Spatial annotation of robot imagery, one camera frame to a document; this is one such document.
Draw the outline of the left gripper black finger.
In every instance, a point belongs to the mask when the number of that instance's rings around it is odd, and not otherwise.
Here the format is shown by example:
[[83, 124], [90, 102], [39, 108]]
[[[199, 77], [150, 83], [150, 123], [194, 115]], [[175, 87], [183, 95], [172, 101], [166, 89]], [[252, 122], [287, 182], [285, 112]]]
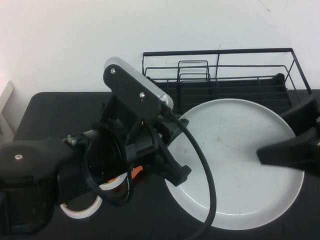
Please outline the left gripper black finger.
[[174, 122], [161, 119], [159, 121], [159, 133], [162, 136], [162, 140], [174, 140], [182, 131]]
[[189, 166], [180, 165], [163, 142], [158, 143], [158, 152], [154, 157], [154, 167], [156, 174], [168, 180], [175, 187], [184, 183], [192, 171]]

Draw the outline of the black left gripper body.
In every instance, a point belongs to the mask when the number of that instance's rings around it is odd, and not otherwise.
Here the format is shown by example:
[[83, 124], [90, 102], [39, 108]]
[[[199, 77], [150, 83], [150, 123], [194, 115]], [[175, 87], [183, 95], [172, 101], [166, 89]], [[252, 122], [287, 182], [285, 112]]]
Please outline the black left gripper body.
[[158, 98], [124, 100], [112, 96], [103, 106], [99, 130], [103, 136], [99, 163], [112, 175], [138, 166], [155, 173], [155, 156], [162, 140], [160, 120], [170, 112]]

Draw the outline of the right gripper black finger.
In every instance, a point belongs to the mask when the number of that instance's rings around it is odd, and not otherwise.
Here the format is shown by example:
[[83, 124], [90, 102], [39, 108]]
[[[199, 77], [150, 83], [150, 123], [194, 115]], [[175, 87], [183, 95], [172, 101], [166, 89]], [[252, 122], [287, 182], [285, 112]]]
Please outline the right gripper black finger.
[[263, 165], [287, 167], [320, 174], [320, 134], [312, 127], [299, 136], [267, 145], [256, 151]]
[[314, 94], [280, 116], [296, 135], [302, 135], [311, 128], [320, 134], [320, 103]]

